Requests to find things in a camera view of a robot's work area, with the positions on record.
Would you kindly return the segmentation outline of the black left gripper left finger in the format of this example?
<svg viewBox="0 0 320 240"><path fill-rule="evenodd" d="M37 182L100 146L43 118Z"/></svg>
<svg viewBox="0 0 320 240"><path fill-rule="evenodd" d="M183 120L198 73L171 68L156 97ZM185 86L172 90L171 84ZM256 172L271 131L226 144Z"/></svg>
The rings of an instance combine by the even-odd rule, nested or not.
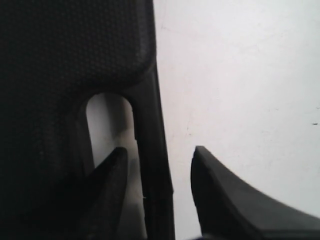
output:
<svg viewBox="0 0 320 240"><path fill-rule="evenodd" d="M60 240L112 240L127 187L128 152L116 147L63 204Z"/></svg>

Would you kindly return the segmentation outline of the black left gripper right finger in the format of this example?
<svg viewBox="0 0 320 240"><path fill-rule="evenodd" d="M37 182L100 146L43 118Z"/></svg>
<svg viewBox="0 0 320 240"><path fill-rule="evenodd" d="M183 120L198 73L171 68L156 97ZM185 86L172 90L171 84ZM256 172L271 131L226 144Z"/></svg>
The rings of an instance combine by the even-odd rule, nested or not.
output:
<svg viewBox="0 0 320 240"><path fill-rule="evenodd" d="M191 191L202 240L318 240L317 217L255 189L204 146L195 148Z"/></svg>

